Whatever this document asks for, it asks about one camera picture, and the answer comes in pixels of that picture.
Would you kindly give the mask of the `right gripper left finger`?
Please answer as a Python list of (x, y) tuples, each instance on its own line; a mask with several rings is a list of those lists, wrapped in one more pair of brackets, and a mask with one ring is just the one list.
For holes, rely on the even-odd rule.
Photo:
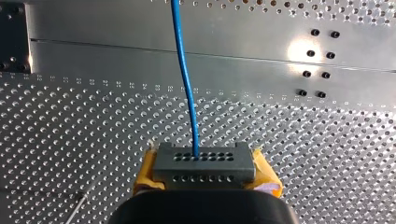
[(153, 180), (153, 166), (156, 161), (157, 150), (149, 149), (146, 151), (142, 160), (142, 165), (134, 181), (133, 195), (137, 195), (144, 190), (159, 189), (165, 190), (163, 182)]

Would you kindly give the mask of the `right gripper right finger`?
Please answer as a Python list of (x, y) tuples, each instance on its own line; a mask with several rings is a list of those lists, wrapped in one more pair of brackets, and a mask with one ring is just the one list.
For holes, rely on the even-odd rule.
[(254, 149), (251, 155), (255, 167), (255, 177), (252, 181), (247, 182), (244, 185), (244, 188), (265, 192), (280, 198), (283, 193), (284, 186), (276, 175), (275, 170), (265, 159), (259, 149)]

